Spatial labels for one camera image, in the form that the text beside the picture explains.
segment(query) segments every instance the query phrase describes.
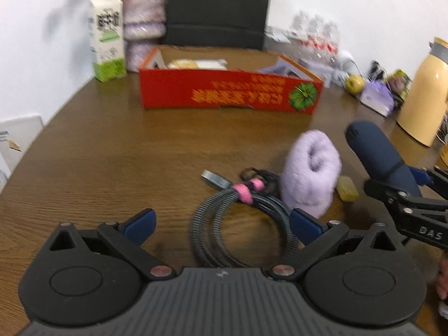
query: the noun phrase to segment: pink velcro strap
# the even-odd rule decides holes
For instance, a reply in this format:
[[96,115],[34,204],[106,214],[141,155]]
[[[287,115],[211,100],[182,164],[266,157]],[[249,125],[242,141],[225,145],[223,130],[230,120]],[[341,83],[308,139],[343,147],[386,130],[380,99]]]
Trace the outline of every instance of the pink velcro strap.
[[[253,178],[250,180],[252,184],[254,185],[254,189],[257,191],[261,191],[264,188],[264,183],[262,180],[258,178]],[[252,199],[252,195],[250,194],[249,188],[243,184],[240,183],[238,185],[233,185],[232,188],[236,189],[239,193],[240,201],[243,203],[246,203],[248,205],[252,205],[254,203],[254,200]]]

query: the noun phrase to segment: purple item in box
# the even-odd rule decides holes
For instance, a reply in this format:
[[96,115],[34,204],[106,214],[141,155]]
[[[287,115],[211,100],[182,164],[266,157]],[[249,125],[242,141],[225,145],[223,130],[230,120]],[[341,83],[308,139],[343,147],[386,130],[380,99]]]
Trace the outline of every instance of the purple item in box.
[[361,94],[361,103],[387,117],[394,109],[392,94],[380,80],[367,82]]

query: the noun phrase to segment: white and green carton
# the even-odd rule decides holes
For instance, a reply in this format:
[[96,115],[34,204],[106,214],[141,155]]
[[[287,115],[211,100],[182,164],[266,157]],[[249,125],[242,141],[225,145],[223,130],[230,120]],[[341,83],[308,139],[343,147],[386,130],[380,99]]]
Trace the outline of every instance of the white and green carton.
[[101,82],[126,76],[123,2],[90,0],[90,50],[95,77]]

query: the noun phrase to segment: green leaf graphic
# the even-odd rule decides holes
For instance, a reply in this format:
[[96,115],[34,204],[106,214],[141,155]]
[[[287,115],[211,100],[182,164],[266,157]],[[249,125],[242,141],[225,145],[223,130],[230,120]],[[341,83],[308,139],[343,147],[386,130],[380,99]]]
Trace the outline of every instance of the green leaf graphic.
[[303,111],[314,105],[317,98],[317,88],[312,83],[301,83],[289,95],[290,105],[297,111]]

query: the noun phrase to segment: red cardboard box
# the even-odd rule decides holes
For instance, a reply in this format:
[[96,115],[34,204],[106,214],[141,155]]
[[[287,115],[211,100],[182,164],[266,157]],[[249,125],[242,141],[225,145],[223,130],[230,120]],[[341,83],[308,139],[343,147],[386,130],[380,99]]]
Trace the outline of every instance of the red cardboard box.
[[[174,59],[225,59],[228,70],[166,68]],[[312,113],[322,84],[286,56],[258,50],[157,46],[140,66],[144,108],[242,106]]]

